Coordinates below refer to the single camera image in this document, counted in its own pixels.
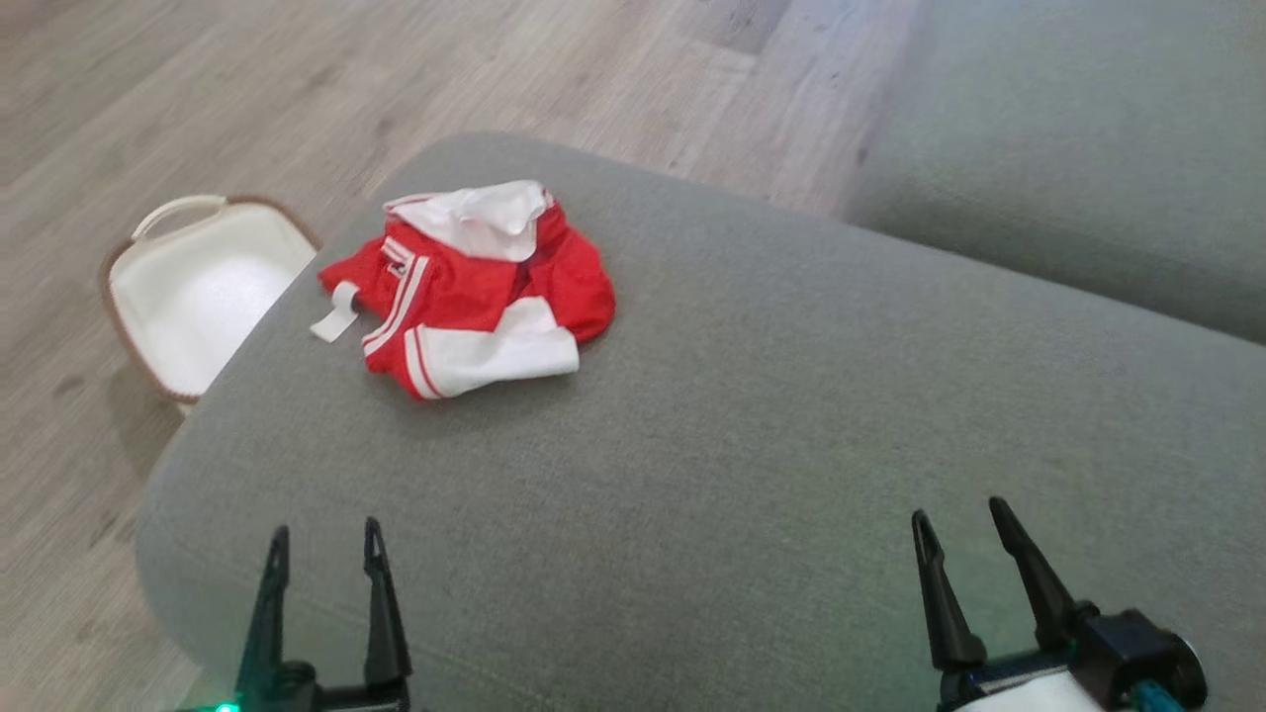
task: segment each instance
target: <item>floor plank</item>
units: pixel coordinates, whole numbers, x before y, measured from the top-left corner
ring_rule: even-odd
[[[132,559],[180,418],[97,298],[100,260],[149,209],[258,193],[330,234],[424,146],[498,129],[833,215],[917,3],[6,5],[0,707],[171,708],[199,674]]]

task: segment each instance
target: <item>white basket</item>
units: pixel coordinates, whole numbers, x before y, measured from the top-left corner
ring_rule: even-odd
[[[149,234],[160,220],[195,209],[213,213]],[[187,412],[318,247],[268,200],[181,198],[146,217],[105,260],[103,298],[124,345]]]

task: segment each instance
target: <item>gray upholstered surface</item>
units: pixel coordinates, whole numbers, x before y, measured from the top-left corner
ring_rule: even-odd
[[[928,709],[909,516],[994,652],[1032,621],[985,498],[1076,594],[1189,636],[1210,709],[1263,684],[1266,350],[931,248],[472,136],[381,196],[538,177],[620,295],[570,378],[415,403],[334,346],[311,274],[149,483],[144,589],[237,665],[275,526],[289,652],[360,670],[384,524],[428,708]],[[370,209],[319,257],[380,227]]]
[[[849,220],[1266,343],[1266,3],[928,3]]]

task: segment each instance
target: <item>gray ottoman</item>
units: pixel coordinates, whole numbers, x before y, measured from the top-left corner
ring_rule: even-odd
[[[849,222],[1266,343],[1266,3],[927,5]]]
[[[570,378],[417,403],[327,346],[313,272],[385,198],[536,177],[604,252],[613,328]],[[433,709],[929,709],[909,517],[975,630],[1032,645],[986,497],[1075,594],[1138,606],[1246,709],[1266,618],[1266,350],[839,223],[503,136],[441,143],[265,318],[148,485],[165,630],[235,669],[291,527],[287,654],[360,674],[381,519]]]

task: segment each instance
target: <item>red fabric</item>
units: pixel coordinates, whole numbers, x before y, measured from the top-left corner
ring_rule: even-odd
[[[415,296],[404,304],[404,318],[391,337],[372,348],[366,337],[366,366],[390,372],[413,394],[405,372],[403,337],[410,327],[491,332],[505,308],[523,296],[542,296],[558,326],[577,343],[603,333],[615,315],[615,291],[598,250],[567,223],[562,207],[553,204],[537,219],[537,250],[524,262],[470,257],[429,238],[404,220],[389,215],[384,234],[358,252],[325,267],[319,279],[329,293],[343,281],[357,285],[362,310],[389,321],[410,271],[408,255],[391,255],[387,238],[414,258],[425,258]]]

